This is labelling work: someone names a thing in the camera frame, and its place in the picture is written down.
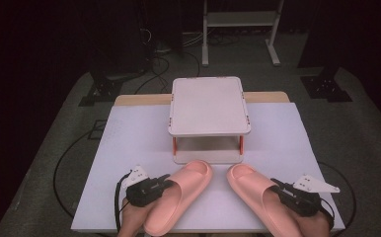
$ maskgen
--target white platform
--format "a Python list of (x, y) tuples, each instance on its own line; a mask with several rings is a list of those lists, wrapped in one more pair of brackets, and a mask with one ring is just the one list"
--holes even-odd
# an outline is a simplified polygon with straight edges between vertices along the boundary
[(174, 159), (194, 157), (211, 164), (243, 160), (240, 136), (251, 130), (240, 78), (178, 78), (173, 82), (169, 132)]
[[(245, 139), (244, 163), (285, 183), (293, 183), (303, 174), (323, 180), (295, 104), (248, 104), (247, 109), (252, 131)], [(166, 128), (169, 111), (170, 106), (113, 107), (71, 226), (73, 230), (116, 232), (115, 185), (135, 165), (140, 164), (150, 178), (172, 174), (182, 167), (172, 159), (172, 136)], [(212, 165), (211, 183), (172, 232), (267, 232), (228, 185), (229, 167)], [(321, 196), (336, 213), (335, 229), (343, 229), (332, 197)]]

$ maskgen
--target black cable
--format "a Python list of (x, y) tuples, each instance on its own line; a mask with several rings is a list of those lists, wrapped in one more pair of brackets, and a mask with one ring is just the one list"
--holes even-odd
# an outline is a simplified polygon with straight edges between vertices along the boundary
[(218, 43), (209, 42), (209, 45), (221, 47), (221, 46), (228, 46), (240, 41), (240, 37), (238, 35), (234, 35), (233, 37), (235, 37), (236, 39), (231, 39), (230, 37), (221, 36), (221, 39), (218, 39)]
[(332, 206), (329, 204), (328, 201), (326, 201), (325, 199), (321, 198), (320, 197), (320, 200), (322, 200), (323, 202), (326, 203), (326, 205), (330, 208), (330, 210), (332, 211), (332, 218), (335, 218), (335, 211), (333, 210)]
[(149, 83), (150, 81), (154, 80), (155, 78), (159, 77), (160, 75), (164, 74), (165, 72), (167, 72), (167, 70), (169, 69), (170, 67), (170, 63), (167, 59), (163, 58), (163, 57), (158, 57), (159, 59), (162, 59), (164, 60), (166, 63), (167, 63), (167, 66), (166, 68), (159, 74), (157, 74), (156, 76), (154, 77), (151, 77), (150, 79), (148, 79), (147, 81), (145, 81), (144, 83), (142, 83), (134, 92), (134, 95), (138, 94), (139, 90), (141, 90), (141, 88), (143, 88), (147, 83)]
[(183, 51), (183, 53), (187, 54), (187, 55), (190, 55), (191, 57), (194, 58), (194, 60), (196, 60), (196, 64), (197, 64), (197, 73), (196, 73), (196, 77), (199, 76), (199, 73), (200, 73), (200, 66), (199, 66), (199, 60), (197, 59), (197, 57), (193, 54), (191, 54), (190, 52), (185, 52)]
[(155, 70), (154, 70), (154, 67), (152, 67), (151, 68), (151, 71), (156, 75), (156, 76), (158, 76), (158, 78), (159, 78), (159, 81), (160, 81), (160, 84), (162, 85), (162, 88), (160, 89), (160, 94), (162, 94), (162, 93), (168, 93), (167, 92), (167, 86), (169, 85), (169, 83), (167, 82), (167, 80), (164, 78), (164, 77), (162, 77), (162, 75), (161, 74), (159, 74), (159, 73), (157, 73)]
[(202, 40), (203, 40), (202, 33), (195, 33), (195, 34), (198, 35), (198, 36), (183, 42), (182, 43), (182, 48), (195, 47), (195, 46), (199, 46), (199, 45), (202, 44)]
[[(90, 129), (89, 131), (85, 132), (84, 134), (82, 134), (79, 138), (77, 138), (73, 143), (71, 143), (71, 145), (69, 147), (67, 147), (67, 149), (65, 149), (64, 153), (62, 153), (62, 155), (60, 156), (60, 158), (58, 159), (58, 162), (57, 162), (57, 165), (55, 166), (54, 168), (54, 173), (53, 173), (53, 177), (52, 177), (52, 189), (53, 189), (53, 192), (54, 192), (54, 195), (55, 195), (55, 198), (57, 199), (59, 205), (61, 206), (61, 208), (64, 210), (65, 213), (67, 213), (71, 218), (74, 218), (74, 215), (67, 209), (67, 207), (65, 207), (65, 205), (62, 203), (61, 201), (61, 198), (58, 194), (58, 191), (57, 191), (57, 187), (56, 187), (56, 175), (57, 175), (57, 171), (58, 171), (58, 168), (61, 164), (61, 161), (63, 160), (63, 158), (65, 157), (65, 155), (68, 153), (68, 151), (77, 143), (79, 142), (81, 139), (83, 139), (84, 137), (88, 136), (90, 133), (92, 133), (96, 128), (100, 128), (102, 126), (105, 126), (106, 124), (101, 124), (101, 125), (98, 125), (98, 126), (95, 126), (94, 128)], [(103, 236), (103, 237), (108, 237), (107, 235), (104, 235), (104, 234), (100, 234), (100, 233), (96, 233), (97, 235), (100, 235), (100, 236)]]
[(120, 212), (129, 204), (129, 201), (121, 208), (119, 209), (119, 192), (120, 192), (120, 186), (122, 185), (122, 181), (131, 174), (132, 171), (130, 171), (128, 174), (124, 175), (122, 178), (120, 178), (119, 182), (116, 184), (116, 189), (114, 191), (114, 221), (116, 223), (116, 229), (117, 232), (119, 232), (120, 229), (120, 220), (119, 215)]
[(352, 202), (353, 202), (353, 210), (351, 212), (350, 219), (348, 220), (347, 224), (344, 226), (343, 230), (340, 230), (335, 235), (333, 235), (333, 237), (340, 236), (342, 233), (344, 233), (348, 229), (348, 227), (351, 225), (351, 223), (353, 222), (353, 220), (354, 220), (354, 218), (356, 216), (356, 206), (357, 206), (357, 203), (356, 203), (356, 194), (354, 193), (353, 186), (350, 184), (348, 179), (342, 174), (342, 172), (340, 172), (338, 169), (336, 169), (335, 167), (333, 167), (333, 166), (331, 166), (331, 165), (329, 165), (329, 164), (327, 164), (325, 162), (318, 161), (318, 163), (320, 165), (327, 166), (328, 168), (330, 168), (333, 171), (335, 171), (336, 173), (338, 173), (342, 177), (342, 179), (345, 181), (345, 183), (347, 184), (347, 186), (348, 186), (348, 188), (350, 190), (350, 193), (351, 193)]

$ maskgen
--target wire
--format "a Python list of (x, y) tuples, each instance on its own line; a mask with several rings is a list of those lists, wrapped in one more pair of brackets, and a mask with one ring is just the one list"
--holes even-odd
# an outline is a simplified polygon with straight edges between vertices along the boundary
[[(206, 35), (209, 36), (211, 33), (213, 33), (215, 31), (215, 29), (216, 28), (209, 29), (209, 31)], [(184, 42), (183, 47), (189, 47), (192, 44), (195, 44), (195, 43), (201, 41), (202, 39), (203, 39), (203, 33), (199, 33), (197, 37)]]
[[(67, 149), (65, 149), (65, 151), (62, 153), (62, 155), (60, 156), (60, 158), (58, 159), (58, 162), (54, 168), (54, 173), (53, 173), (53, 177), (52, 177), (52, 189), (53, 189), (53, 192), (54, 192), (54, 195), (55, 195), (55, 198), (57, 199), (59, 205), (61, 206), (61, 208), (64, 210), (65, 213), (67, 213), (71, 218), (74, 218), (74, 214), (72, 214), (68, 209), (67, 207), (65, 207), (65, 205), (62, 203), (61, 201), (61, 198), (58, 194), (58, 191), (57, 191), (57, 187), (56, 187), (56, 176), (57, 176), (57, 172), (58, 172), (58, 168), (61, 164), (61, 161), (63, 160), (63, 158), (65, 157), (65, 155), (68, 153), (68, 151), (73, 148), (73, 146), (75, 144), (77, 144), (77, 142), (79, 142), (81, 139), (83, 139), (84, 137), (88, 136), (90, 133), (92, 133), (96, 128), (100, 128), (102, 126), (105, 126), (106, 124), (101, 124), (101, 125), (98, 125), (98, 126), (95, 126), (94, 128), (90, 129), (89, 131), (85, 132), (84, 134), (82, 134), (79, 138), (77, 138), (75, 141), (73, 141), (71, 143), (70, 146), (67, 147)], [(107, 237), (107, 235), (104, 235), (104, 234), (100, 234), (100, 233), (96, 233), (97, 235), (100, 235), (100, 236), (104, 236), (104, 237)]]
[(143, 88), (147, 83), (149, 83), (150, 81), (156, 79), (157, 77), (159, 77), (160, 75), (164, 74), (170, 67), (170, 63), (167, 59), (163, 58), (163, 57), (157, 57), (159, 59), (162, 59), (164, 60), (166, 63), (167, 63), (167, 66), (166, 68), (159, 74), (156, 74), (155, 76), (151, 77), (150, 79), (148, 79), (147, 81), (145, 81), (144, 83), (142, 83), (134, 92), (134, 95), (138, 94), (139, 90), (141, 90), (141, 88)]
[(240, 41), (240, 37), (236, 34), (232, 35), (232, 37), (235, 37), (236, 39), (232, 39), (230, 37), (226, 37), (223, 34), (220, 34), (218, 36), (212, 36), (209, 38), (209, 45), (211, 46), (228, 46), (234, 43), (237, 43)]
[(119, 209), (119, 192), (120, 192), (120, 186), (122, 185), (122, 182), (123, 180), (125, 180), (126, 178), (129, 177), (129, 175), (131, 174), (132, 170), (122, 176), (122, 178), (120, 178), (119, 182), (117, 182), (116, 184), (116, 189), (114, 191), (114, 221), (116, 223), (116, 229), (117, 229), (117, 232), (119, 232), (119, 229), (120, 229), (120, 212), (129, 204), (129, 201), (121, 208)]
[(352, 202), (353, 202), (353, 210), (351, 212), (351, 216), (350, 216), (350, 219), (348, 220), (347, 224), (344, 226), (344, 229), (343, 230), (340, 230), (339, 232), (337, 232), (335, 235), (333, 235), (333, 237), (336, 237), (336, 236), (340, 236), (342, 233), (344, 233), (348, 227), (351, 225), (351, 223), (353, 222), (355, 216), (356, 216), (356, 206), (357, 206), (357, 203), (356, 203), (356, 194), (354, 193), (354, 190), (353, 190), (353, 186), (350, 184), (350, 182), (348, 181), (348, 179), (342, 174), (342, 172), (340, 172), (338, 169), (336, 169), (335, 167), (325, 163), (325, 162), (322, 162), (322, 161), (318, 161), (318, 163), (320, 165), (324, 165), (324, 166), (327, 166), (328, 168), (332, 169), (333, 171), (335, 171), (336, 173), (339, 174), (339, 176), (342, 177), (342, 179), (345, 181), (345, 183), (347, 184), (349, 190), (350, 190), (350, 193), (351, 193), (351, 198), (352, 198)]
[(148, 31), (147, 29), (140, 29), (140, 31), (141, 32), (147, 32), (148, 33), (148, 40), (147, 40), (147, 42), (149, 42), (149, 41), (151, 41), (151, 32), (150, 31)]
[(326, 201), (325, 199), (321, 198), (320, 197), (320, 200), (322, 200), (323, 202), (326, 203), (326, 205), (330, 208), (330, 210), (332, 211), (332, 218), (335, 218), (335, 211), (333, 210), (332, 206), (329, 204), (328, 201)]
[[(155, 57), (155, 58), (157, 58), (157, 59), (162, 59), (162, 60), (166, 60), (166, 61), (167, 61), (167, 59), (165, 59), (165, 58), (161, 58), (161, 57)], [(162, 85), (162, 88), (160, 89), (160, 94), (162, 94), (162, 93), (168, 93), (166, 88), (167, 88), (167, 86), (168, 86), (169, 83), (167, 82), (167, 80), (166, 80), (164, 77), (162, 77), (161, 74), (157, 73), (157, 72), (154, 70), (154, 67), (151, 68), (151, 71), (152, 71), (156, 76), (158, 76), (159, 81), (160, 81), (160, 84)]]
[(199, 66), (199, 60), (197, 60), (197, 57), (193, 54), (191, 54), (190, 52), (185, 52), (183, 51), (184, 54), (187, 54), (187, 55), (190, 55), (191, 57), (194, 58), (194, 60), (196, 61), (196, 64), (197, 64), (197, 73), (196, 73), (196, 77), (199, 76), (199, 73), (200, 73), (200, 66)]

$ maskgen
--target white shelf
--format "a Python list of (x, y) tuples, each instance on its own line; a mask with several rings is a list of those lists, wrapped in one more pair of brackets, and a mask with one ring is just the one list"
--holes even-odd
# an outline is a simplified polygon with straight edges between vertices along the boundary
[(211, 12), (207, 14), (208, 27), (273, 26), (276, 11)]

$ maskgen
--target white table surface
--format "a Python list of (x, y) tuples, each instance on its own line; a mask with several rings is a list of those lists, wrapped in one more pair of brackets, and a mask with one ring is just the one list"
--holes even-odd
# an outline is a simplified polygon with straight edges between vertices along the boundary
[[(252, 131), (245, 138), (243, 163), (284, 183), (294, 183), (303, 174), (324, 180), (295, 104), (250, 103), (247, 109)], [(169, 105), (113, 107), (71, 229), (116, 232), (115, 185), (135, 165), (141, 165), (150, 178), (182, 167), (173, 161), (169, 110)], [(212, 165), (211, 183), (171, 232), (267, 232), (228, 185), (229, 167)], [(331, 195), (321, 197), (335, 211), (335, 229), (343, 229)]]

